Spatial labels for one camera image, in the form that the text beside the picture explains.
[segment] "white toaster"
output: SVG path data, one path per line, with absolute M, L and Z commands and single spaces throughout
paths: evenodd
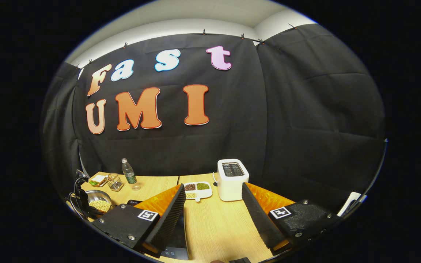
M 223 201 L 241 200 L 241 187 L 248 182 L 249 174 L 240 160 L 225 159 L 217 162 L 219 176 L 217 190 Z

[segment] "wooden table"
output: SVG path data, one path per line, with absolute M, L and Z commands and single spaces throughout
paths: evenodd
M 99 172 L 97 174 L 107 175 L 108 173 Z M 108 193 L 114 205 L 118 205 L 131 199 L 144 201 L 180 183 L 204 181 L 211 185 L 211 197 L 201 199 L 199 203 L 193 199 L 187 199 L 184 204 L 189 260 L 161 256 L 159 261 L 165 263 L 210 263 L 220 260 L 228 263 L 231 260 L 248 258 L 252 263 L 257 263 L 272 257 L 272 253 L 260 238 L 244 201 L 224 202 L 220 200 L 217 187 L 213 185 L 212 174 L 137 176 L 137 182 L 141 186 L 138 191 L 132 190 L 132 185 L 127 183 L 124 175 L 120 175 L 120 177 L 125 185 L 119 192 L 110 190 L 107 184 L 102 187 L 94 187 L 84 183 L 82 189 L 85 191 L 102 190 Z

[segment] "white ceiling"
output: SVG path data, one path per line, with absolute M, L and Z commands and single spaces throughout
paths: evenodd
M 99 29 L 81 43 L 66 61 L 101 41 L 140 25 L 182 19 L 204 18 L 237 23 L 254 28 L 269 16 L 287 7 L 269 0 L 157 0 L 132 10 Z

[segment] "orange letter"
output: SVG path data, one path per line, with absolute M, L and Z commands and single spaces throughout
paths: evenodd
M 187 85 L 183 91 L 187 94 L 187 125 L 203 125 L 209 122 L 204 114 L 204 93 L 209 90 L 206 85 Z
M 92 74 L 92 83 L 90 84 L 90 90 L 87 92 L 87 96 L 90 96 L 100 89 L 98 82 L 102 83 L 105 80 L 105 75 L 108 70 L 111 70 L 111 64 L 102 67 L 100 70 Z
M 139 97 L 137 105 L 129 92 L 118 94 L 115 97 L 118 102 L 118 130 L 129 130 L 130 125 L 127 119 L 131 121 L 134 129 L 137 128 L 142 114 L 144 114 L 141 122 L 142 128 L 153 129 L 162 126 L 162 122 L 157 117 L 157 96 L 159 93 L 159 88 L 146 88 Z
M 103 108 L 105 104 L 107 103 L 107 100 L 99 100 L 97 102 L 98 107 L 98 126 L 94 123 L 94 107 L 95 104 L 90 103 L 86 106 L 87 111 L 87 125 L 89 126 L 89 130 L 93 134 L 100 134 L 103 133 L 103 130 L 105 129 L 105 112 L 103 111 Z

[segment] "wire basket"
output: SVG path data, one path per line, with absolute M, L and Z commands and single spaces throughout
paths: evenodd
M 107 182 L 108 187 L 110 187 L 110 189 L 112 191 L 116 191 L 116 192 L 121 190 L 121 188 L 123 187 L 124 184 L 121 181 L 120 176 L 118 174 L 115 174 L 115 173 L 110 173 L 108 175 L 108 177 L 110 178 L 110 180 L 108 180 L 108 182 Z

